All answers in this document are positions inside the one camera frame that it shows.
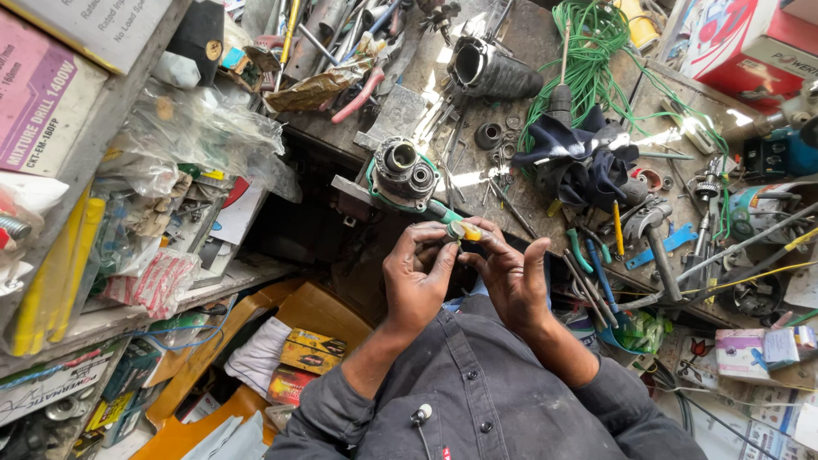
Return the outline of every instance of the hand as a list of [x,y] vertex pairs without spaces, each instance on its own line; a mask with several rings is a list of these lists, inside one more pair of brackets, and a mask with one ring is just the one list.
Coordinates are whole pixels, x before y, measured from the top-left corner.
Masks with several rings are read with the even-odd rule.
[[478,244],[486,250],[488,259],[467,252],[458,260],[472,265],[480,273],[500,320],[524,339],[553,326],[555,319],[548,311],[548,289],[542,262],[551,239],[536,240],[522,255],[506,243],[494,222],[482,217],[469,217],[463,221],[481,229]]
[[[408,227],[384,259],[384,280],[389,314],[384,329],[414,340],[440,311],[455,263],[457,244],[438,248],[446,226],[423,222]],[[425,266],[434,260],[429,274]]]

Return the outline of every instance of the person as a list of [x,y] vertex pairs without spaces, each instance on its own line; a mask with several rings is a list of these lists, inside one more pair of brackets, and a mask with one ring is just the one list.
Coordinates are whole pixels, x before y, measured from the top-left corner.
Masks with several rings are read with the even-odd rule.
[[[587,350],[551,314],[551,240],[523,255],[496,224],[465,221],[481,228],[487,258],[435,245],[440,223],[407,228],[383,263],[387,318],[303,389],[268,460],[706,458],[635,374]],[[456,260],[488,290],[467,297],[462,313],[441,309]]]

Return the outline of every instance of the shirt pocket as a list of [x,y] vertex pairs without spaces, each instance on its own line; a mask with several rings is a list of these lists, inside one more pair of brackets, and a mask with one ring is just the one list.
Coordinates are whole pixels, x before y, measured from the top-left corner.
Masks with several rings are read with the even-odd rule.
[[427,460],[426,450],[420,432],[410,419],[421,405],[432,408],[432,417],[420,426],[433,459],[443,458],[440,417],[438,416],[438,394],[424,393],[409,395],[389,401],[370,422],[356,459],[370,460]]

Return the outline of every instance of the navy blue rag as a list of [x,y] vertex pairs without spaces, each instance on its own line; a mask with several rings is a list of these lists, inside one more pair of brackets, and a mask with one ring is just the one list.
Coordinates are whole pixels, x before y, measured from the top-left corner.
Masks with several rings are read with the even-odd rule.
[[[584,208],[597,206],[610,213],[614,200],[624,201],[619,187],[627,182],[627,171],[639,158],[636,146],[607,149],[606,141],[623,132],[618,122],[607,123],[599,106],[594,106],[582,122],[582,129],[565,128],[559,121],[543,115],[528,127],[534,138],[530,152],[517,152],[511,160],[514,167],[537,167],[535,186],[548,201],[559,198],[566,205]],[[595,151],[593,144],[601,145]]]

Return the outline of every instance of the dark gray shirt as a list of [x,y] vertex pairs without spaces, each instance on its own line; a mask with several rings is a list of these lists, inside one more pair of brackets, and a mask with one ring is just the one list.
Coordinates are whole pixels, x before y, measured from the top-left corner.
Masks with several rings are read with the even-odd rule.
[[572,390],[502,325],[486,296],[466,299],[461,310],[477,314],[441,310],[372,401],[340,366],[310,382],[266,459],[426,459],[409,417],[429,404],[421,428],[435,460],[444,452],[451,460],[706,460],[613,360],[601,358],[596,377]]

